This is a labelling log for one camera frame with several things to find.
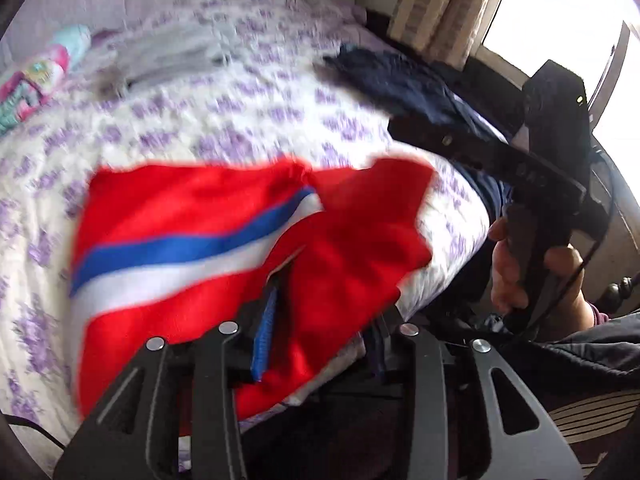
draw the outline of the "metal screw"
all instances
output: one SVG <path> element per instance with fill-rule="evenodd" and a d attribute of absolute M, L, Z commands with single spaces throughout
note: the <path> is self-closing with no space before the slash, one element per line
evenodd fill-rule
<path fill-rule="evenodd" d="M 224 335 L 235 334 L 238 331 L 238 323 L 235 321 L 225 321 L 220 323 L 218 330 L 220 330 L 220 333 Z"/>
<path fill-rule="evenodd" d="M 413 337 L 414 335 L 418 335 L 418 327 L 412 323 L 405 323 L 400 325 L 400 333 L 407 335 L 409 337 Z"/>
<path fill-rule="evenodd" d="M 476 352 L 480 352 L 481 354 L 486 354 L 491 350 L 491 345 L 484 339 L 474 339 L 471 342 L 471 346 Z"/>
<path fill-rule="evenodd" d="M 155 352 L 156 350 L 162 350 L 164 348 L 164 339 L 159 336 L 152 337 L 146 342 L 146 349 Z"/>

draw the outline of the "hand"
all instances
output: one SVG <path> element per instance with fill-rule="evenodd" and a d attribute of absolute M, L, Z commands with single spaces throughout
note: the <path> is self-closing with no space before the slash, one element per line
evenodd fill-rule
<path fill-rule="evenodd" d="M 527 293 L 520 286 L 521 269 L 511 254 L 507 242 L 507 221 L 499 218 L 489 228 L 489 239 L 497 242 L 494 248 L 491 300 L 498 313 L 506 315 L 514 308 L 526 308 L 529 304 Z M 568 279 L 582 263 L 580 253 L 571 246 L 553 247 L 545 254 L 545 266 L 559 278 Z M 562 301 L 546 318 L 540 327 L 540 338 L 561 339 L 574 332 L 593 327 L 593 309 L 582 295 L 580 274 Z"/>

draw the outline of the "window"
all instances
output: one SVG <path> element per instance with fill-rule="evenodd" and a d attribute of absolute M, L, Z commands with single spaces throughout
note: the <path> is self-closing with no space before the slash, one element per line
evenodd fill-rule
<path fill-rule="evenodd" d="M 527 76 L 553 59 L 598 85 L 618 42 L 628 0 L 502 0 L 483 46 Z"/>
<path fill-rule="evenodd" d="M 626 56 L 593 135 L 640 200 L 640 40 L 631 34 Z"/>
<path fill-rule="evenodd" d="M 633 0 L 500 0 L 483 23 L 476 57 L 512 82 L 522 85 L 547 59 L 584 80 L 593 135 L 640 203 L 640 12 Z"/>

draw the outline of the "white bedding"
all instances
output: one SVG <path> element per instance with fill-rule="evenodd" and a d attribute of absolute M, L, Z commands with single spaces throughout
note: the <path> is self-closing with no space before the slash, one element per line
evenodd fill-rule
<path fill-rule="evenodd" d="M 0 139 L 0 409 L 26 416 L 62 442 L 78 427 L 69 391 L 64 320 L 68 264 L 88 180 L 100 165 L 216 161 L 251 165 L 293 155 L 319 167 L 366 166 L 378 153 L 423 156 L 440 178 L 418 228 L 433 250 L 407 280 L 399 308 L 410 316 L 440 293 L 482 244 L 486 210 L 443 159 L 393 143 L 388 115 L 322 67 L 341 42 L 383 45 L 353 7 L 329 0 L 211 0 L 174 8 L 94 48 L 53 102 Z M 236 60 L 124 102 L 100 102 L 100 69 L 127 41 L 168 24 L 209 20 L 238 32 Z M 362 352 L 359 339 L 318 381 Z M 289 402 L 300 402 L 306 386 Z M 51 471 L 59 451 L 17 430 Z"/>

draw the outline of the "red fabric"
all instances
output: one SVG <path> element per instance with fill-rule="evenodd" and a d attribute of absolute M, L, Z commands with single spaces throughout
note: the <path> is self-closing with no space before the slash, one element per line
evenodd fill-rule
<path fill-rule="evenodd" d="M 287 231 L 259 269 L 92 319 L 85 333 L 85 341 L 92 343 L 84 346 L 79 371 L 84 415 L 146 339 L 162 335 L 171 343 L 188 341 L 232 318 L 240 304 L 258 297 L 268 274 L 296 252 L 299 240 L 305 245 L 292 263 L 286 320 L 276 327 L 270 366 L 262 381 L 237 391 L 239 418 L 269 409 L 311 380 L 355 333 L 397 299 L 398 283 L 431 259 L 415 229 L 434 173 L 428 166 L 385 158 L 361 171 L 311 171 L 290 160 L 258 170 L 213 169 L 145 166 L 133 172 L 98 173 L 90 187 L 74 266 L 96 240 L 138 241 L 149 224 L 164 233 L 237 228 L 264 206 L 255 188 L 264 188 L 273 203 L 274 196 L 277 200 L 300 186 L 311 186 L 324 211 L 294 225 L 289 231 L 296 231 L 290 236 Z M 191 205 L 201 210 L 217 194 L 228 197 L 224 215 L 215 208 L 203 216 L 192 213 Z"/>

